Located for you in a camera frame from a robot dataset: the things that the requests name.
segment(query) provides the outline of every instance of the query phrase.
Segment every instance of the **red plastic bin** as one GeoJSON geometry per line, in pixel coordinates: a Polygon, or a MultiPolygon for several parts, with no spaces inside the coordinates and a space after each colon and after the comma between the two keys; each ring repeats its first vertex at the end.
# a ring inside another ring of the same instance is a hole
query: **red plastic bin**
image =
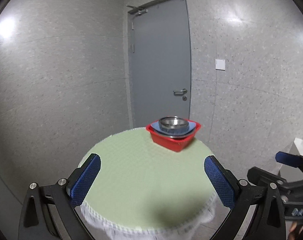
{"type": "Polygon", "coordinates": [[[150,132],[151,138],[154,141],[154,143],[157,143],[174,152],[180,152],[192,141],[192,139],[195,137],[195,134],[201,128],[200,123],[191,120],[188,121],[196,123],[196,127],[192,134],[182,139],[172,139],[169,137],[161,136],[161,134],[154,131],[154,129],[151,127],[151,124],[146,126],[146,130],[150,132]]]}

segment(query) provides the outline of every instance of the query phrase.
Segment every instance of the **gray door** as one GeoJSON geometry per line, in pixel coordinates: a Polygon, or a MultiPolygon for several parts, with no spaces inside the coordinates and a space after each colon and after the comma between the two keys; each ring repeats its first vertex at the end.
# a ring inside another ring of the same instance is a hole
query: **gray door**
{"type": "Polygon", "coordinates": [[[191,65],[186,0],[148,8],[147,13],[134,17],[133,28],[135,126],[146,126],[164,116],[189,118],[191,65]]]}

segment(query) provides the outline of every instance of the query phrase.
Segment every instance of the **blue gripper pad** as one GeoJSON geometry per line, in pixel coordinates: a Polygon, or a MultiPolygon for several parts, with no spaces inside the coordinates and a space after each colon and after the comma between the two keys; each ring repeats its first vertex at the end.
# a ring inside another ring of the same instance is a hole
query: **blue gripper pad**
{"type": "Polygon", "coordinates": [[[100,157],[95,155],[70,191],[70,204],[73,208],[83,203],[91,185],[100,171],[100,167],[100,157]]]}
{"type": "Polygon", "coordinates": [[[218,166],[213,162],[210,156],[205,159],[205,172],[213,184],[222,204],[225,207],[233,209],[235,206],[235,192],[218,166]]]}
{"type": "Polygon", "coordinates": [[[298,168],[301,164],[301,158],[299,155],[292,155],[284,152],[276,153],[275,159],[278,163],[282,163],[294,168],[298,168]]]}

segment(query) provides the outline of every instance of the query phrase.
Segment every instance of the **door handle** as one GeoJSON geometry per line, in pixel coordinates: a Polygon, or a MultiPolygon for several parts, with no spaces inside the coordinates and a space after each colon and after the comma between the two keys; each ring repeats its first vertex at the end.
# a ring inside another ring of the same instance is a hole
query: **door handle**
{"type": "Polygon", "coordinates": [[[188,92],[188,91],[187,91],[187,89],[185,89],[185,88],[184,88],[183,90],[174,90],[174,91],[173,91],[174,95],[175,95],[176,93],[182,93],[182,94],[184,95],[184,94],[186,94],[187,92],[188,92]]]}

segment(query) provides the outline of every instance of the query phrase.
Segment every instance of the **silver bolt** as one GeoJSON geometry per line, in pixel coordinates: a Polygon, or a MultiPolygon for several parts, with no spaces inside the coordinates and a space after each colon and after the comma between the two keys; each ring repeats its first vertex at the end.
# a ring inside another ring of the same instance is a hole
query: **silver bolt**
{"type": "Polygon", "coordinates": [[[241,186],[247,186],[247,185],[248,185],[248,182],[247,182],[247,180],[245,180],[245,179],[241,179],[241,180],[239,181],[239,184],[240,184],[241,186]]]}
{"type": "Polygon", "coordinates": [[[286,196],[281,196],[281,199],[283,200],[284,203],[288,202],[288,198],[286,196]]]}
{"type": "Polygon", "coordinates": [[[30,189],[34,189],[36,186],[37,186],[37,184],[35,182],[33,182],[29,185],[30,189]]]}
{"type": "Polygon", "coordinates": [[[275,184],[275,183],[270,183],[270,187],[272,188],[272,189],[275,189],[275,188],[277,188],[277,185],[275,184]]]}
{"type": "Polygon", "coordinates": [[[60,179],[60,180],[58,180],[58,184],[60,186],[64,185],[66,182],[67,182],[66,179],[60,179]]]}

